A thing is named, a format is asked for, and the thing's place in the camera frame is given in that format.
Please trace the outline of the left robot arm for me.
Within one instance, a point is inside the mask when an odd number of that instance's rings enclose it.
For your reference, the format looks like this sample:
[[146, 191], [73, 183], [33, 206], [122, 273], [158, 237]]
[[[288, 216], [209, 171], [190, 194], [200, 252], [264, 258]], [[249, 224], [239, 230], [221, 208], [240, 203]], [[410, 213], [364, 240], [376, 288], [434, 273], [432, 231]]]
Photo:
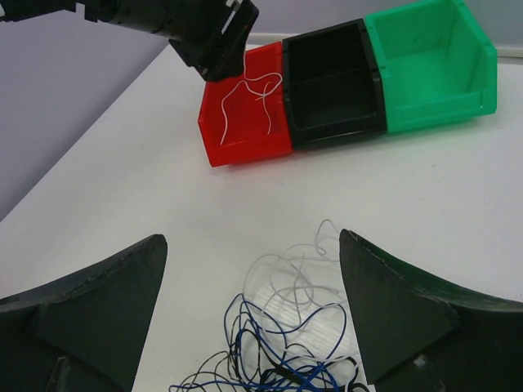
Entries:
[[206, 82], [220, 82], [244, 71], [248, 35], [259, 16], [249, 0], [19, 0], [1, 2], [1, 21], [19, 22], [58, 11], [160, 36], [186, 66]]

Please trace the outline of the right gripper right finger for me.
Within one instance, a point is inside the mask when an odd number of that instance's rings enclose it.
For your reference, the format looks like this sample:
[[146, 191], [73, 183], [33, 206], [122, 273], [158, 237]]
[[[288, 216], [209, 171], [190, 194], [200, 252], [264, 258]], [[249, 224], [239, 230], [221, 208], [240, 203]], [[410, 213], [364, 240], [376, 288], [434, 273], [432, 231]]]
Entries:
[[350, 230], [342, 280], [377, 391], [520, 391], [522, 304], [461, 287]]

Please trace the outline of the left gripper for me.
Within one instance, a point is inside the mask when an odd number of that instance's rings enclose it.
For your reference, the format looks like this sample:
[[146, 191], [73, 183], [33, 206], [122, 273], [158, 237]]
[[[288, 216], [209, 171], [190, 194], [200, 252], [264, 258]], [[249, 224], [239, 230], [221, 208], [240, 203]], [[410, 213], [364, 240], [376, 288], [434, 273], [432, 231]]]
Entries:
[[205, 81], [244, 71], [248, 35], [259, 16], [251, 1], [159, 1], [159, 34]]

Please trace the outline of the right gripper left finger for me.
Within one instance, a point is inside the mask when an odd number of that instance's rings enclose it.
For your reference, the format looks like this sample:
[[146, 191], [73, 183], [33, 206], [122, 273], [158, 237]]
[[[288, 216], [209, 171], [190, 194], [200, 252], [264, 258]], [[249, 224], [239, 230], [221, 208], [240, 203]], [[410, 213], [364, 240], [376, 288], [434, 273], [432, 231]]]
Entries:
[[168, 255], [154, 234], [1, 300], [3, 391], [130, 391]]

